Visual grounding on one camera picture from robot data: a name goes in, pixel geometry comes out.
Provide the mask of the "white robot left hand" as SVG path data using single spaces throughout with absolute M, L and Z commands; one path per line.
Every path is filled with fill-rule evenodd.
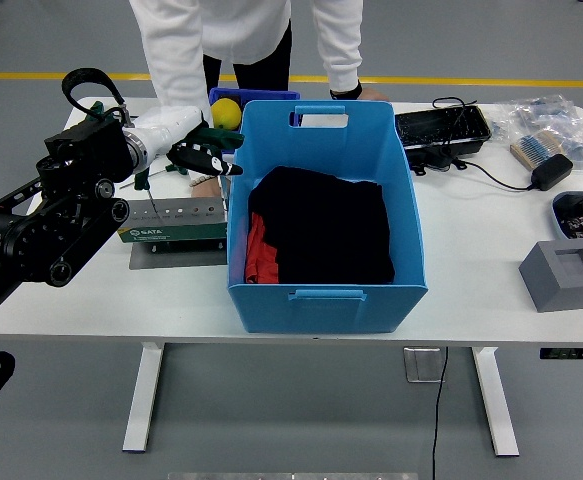
M 154 159 L 166 156 L 188 171 L 213 176 L 238 176 L 243 169 L 223 158 L 237 150 L 244 136 L 234 131 L 212 128 L 201 110 L 191 106 L 155 107 L 123 129 L 133 172 L 141 173 Z

